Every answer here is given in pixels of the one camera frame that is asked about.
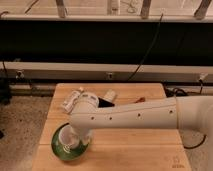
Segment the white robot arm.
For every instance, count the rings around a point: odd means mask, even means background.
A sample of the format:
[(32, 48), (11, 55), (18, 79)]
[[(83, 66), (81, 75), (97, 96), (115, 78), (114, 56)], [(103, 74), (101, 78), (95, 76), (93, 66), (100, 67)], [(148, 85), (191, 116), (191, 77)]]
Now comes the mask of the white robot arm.
[(83, 93), (70, 114), (80, 139), (91, 129), (189, 129), (208, 137), (205, 171), (213, 171), (213, 96), (170, 97), (98, 108), (93, 93)]

